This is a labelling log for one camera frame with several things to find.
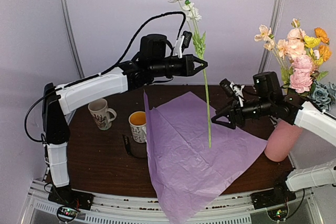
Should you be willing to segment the white flower stem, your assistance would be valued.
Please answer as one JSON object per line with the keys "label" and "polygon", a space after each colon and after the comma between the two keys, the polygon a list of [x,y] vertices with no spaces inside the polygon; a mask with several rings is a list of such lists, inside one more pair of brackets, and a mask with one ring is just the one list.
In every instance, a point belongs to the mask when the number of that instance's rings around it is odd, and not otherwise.
{"label": "white flower stem", "polygon": [[[190,32],[192,33],[192,40],[194,49],[197,57],[200,60],[204,60],[204,54],[206,49],[206,32],[201,35],[200,29],[198,27],[198,22],[202,20],[202,16],[199,13],[198,8],[190,0],[167,0],[169,3],[178,3],[180,9],[186,14],[186,21]],[[211,133],[211,115],[210,115],[210,104],[209,104],[209,90],[206,70],[203,69],[204,76],[204,86],[205,86],[205,96],[207,104],[207,125],[208,125],[208,145],[209,148],[212,146],[212,133]]]}

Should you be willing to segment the peach poppy flower stem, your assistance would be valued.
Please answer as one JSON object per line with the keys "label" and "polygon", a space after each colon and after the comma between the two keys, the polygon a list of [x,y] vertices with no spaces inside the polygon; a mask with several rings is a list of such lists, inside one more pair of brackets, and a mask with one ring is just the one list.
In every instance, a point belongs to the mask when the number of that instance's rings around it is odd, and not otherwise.
{"label": "peach poppy flower stem", "polygon": [[255,42],[263,42],[264,48],[271,51],[276,57],[284,59],[287,54],[287,44],[285,39],[275,41],[271,27],[265,25],[259,26],[259,34],[254,36]]}

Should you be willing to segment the purple tissue paper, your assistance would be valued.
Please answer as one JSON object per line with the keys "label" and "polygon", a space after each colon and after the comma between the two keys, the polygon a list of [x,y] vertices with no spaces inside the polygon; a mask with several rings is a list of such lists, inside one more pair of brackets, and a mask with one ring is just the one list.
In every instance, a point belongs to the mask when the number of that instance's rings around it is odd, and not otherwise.
{"label": "purple tissue paper", "polygon": [[145,107],[147,156],[158,199],[191,197],[201,207],[223,193],[256,161],[266,141],[241,129],[211,124],[207,104],[192,92]]}

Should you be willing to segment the pink carnation flower stem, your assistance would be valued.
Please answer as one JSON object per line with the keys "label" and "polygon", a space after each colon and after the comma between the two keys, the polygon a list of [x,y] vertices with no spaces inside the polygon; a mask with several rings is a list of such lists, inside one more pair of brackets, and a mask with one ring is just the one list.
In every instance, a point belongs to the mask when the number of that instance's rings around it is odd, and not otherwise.
{"label": "pink carnation flower stem", "polygon": [[319,71],[310,56],[301,55],[292,61],[293,74],[290,76],[290,84],[284,84],[285,89],[290,89],[297,94],[310,92],[313,81],[323,79],[329,72]]}

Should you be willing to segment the peach pink rose stem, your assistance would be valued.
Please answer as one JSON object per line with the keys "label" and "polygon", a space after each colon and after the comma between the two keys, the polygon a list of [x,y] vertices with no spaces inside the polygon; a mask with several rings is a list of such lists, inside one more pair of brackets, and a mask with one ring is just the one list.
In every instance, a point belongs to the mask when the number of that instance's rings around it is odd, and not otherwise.
{"label": "peach pink rose stem", "polygon": [[297,57],[306,54],[303,41],[307,34],[300,28],[300,20],[293,18],[291,25],[293,29],[287,35],[286,52],[288,57],[294,61]]}

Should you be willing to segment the blue hydrangea flower stem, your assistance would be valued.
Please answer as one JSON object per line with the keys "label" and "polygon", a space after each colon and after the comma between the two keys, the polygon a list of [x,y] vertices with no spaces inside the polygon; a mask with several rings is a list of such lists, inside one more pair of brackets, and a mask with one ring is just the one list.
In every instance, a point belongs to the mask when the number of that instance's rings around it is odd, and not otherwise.
{"label": "blue hydrangea flower stem", "polygon": [[313,82],[310,99],[322,110],[330,111],[335,105],[335,84]]}

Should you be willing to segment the yellow flower stem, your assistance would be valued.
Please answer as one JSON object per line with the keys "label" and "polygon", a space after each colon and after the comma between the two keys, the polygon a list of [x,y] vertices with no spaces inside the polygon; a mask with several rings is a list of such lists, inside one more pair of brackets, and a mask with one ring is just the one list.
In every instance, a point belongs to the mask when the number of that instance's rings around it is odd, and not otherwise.
{"label": "yellow flower stem", "polygon": [[323,59],[320,56],[320,53],[318,50],[318,47],[321,43],[321,39],[305,35],[303,40],[304,40],[304,45],[305,45],[305,50],[307,52],[307,55],[310,56],[310,58],[312,59],[313,63],[316,66],[318,67],[321,66],[323,64]]}

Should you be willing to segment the orange flower stem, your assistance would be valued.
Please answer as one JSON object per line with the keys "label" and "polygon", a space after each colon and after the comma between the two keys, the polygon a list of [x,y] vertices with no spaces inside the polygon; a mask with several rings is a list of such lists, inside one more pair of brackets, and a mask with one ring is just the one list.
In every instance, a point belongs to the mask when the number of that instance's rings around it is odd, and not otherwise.
{"label": "orange flower stem", "polygon": [[330,38],[326,31],[320,27],[314,29],[315,35],[321,40],[321,45],[319,46],[319,53],[323,61],[326,62],[331,58],[332,52],[329,47]]}

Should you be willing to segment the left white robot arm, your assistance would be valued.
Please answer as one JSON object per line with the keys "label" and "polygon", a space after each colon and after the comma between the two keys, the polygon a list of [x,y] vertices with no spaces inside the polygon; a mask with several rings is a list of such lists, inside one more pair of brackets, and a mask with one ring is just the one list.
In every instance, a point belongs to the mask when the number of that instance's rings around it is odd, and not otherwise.
{"label": "left white robot arm", "polygon": [[141,38],[140,49],[131,60],[68,84],[45,85],[42,141],[46,145],[52,183],[57,187],[54,194],[64,205],[71,205],[76,199],[75,192],[67,187],[70,129],[65,116],[97,99],[150,85],[158,77],[190,77],[201,72],[208,63],[183,53],[191,38],[192,34],[185,31],[171,45],[165,35],[149,34]]}

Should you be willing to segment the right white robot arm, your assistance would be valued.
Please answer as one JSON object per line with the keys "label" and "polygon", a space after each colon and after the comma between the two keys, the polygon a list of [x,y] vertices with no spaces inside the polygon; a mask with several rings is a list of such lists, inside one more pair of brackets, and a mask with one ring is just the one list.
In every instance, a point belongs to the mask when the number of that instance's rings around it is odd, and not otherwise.
{"label": "right white robot arm", "polygon": [[259,98],[245,103],[234,102],[217,110],[212,122],[230,129],[242,127],[247,119],[273,116],[280,122],[268,139],[265,155],[272,161],[281,161],[290,150],[298,151],[304,137],[308,157],[296,157],[297,168],[269,192],[272,203],[279,204],[289,196],[289,191],[309,187],[335,185],[335,155],[314,158],[313,150],[319,143],[335,149],[335,116],[318,108],[308,99],[297,95],[280,95],[278,98]]}

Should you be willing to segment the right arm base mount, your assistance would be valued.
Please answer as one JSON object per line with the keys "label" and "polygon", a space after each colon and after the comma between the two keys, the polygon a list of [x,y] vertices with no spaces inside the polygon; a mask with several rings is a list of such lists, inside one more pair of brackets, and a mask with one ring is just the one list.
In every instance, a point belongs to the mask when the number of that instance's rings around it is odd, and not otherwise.
{"label": "right arm base mount", "polygon": [[296,198],[295,193],[279,193],[274,189],[251,194],[254,209],[266,208],[268,217],[275,222],[285,221],[289,217],[288,204]]}

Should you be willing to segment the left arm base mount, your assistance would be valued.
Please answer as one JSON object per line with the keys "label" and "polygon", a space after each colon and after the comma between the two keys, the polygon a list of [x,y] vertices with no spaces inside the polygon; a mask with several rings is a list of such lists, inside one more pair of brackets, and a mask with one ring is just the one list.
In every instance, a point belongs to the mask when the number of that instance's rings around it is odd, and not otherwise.
{"label": "left arm base mount", "polygon": [[65,196],[58,196],[56,192],[51,192],[48,196],[49,201],[60,205],[57,207],[56,217],[62,222],[74,221],[82,210],[90,210],[93,198],[93,194],[79,191],[73,191],[69,199],[65,199]]}

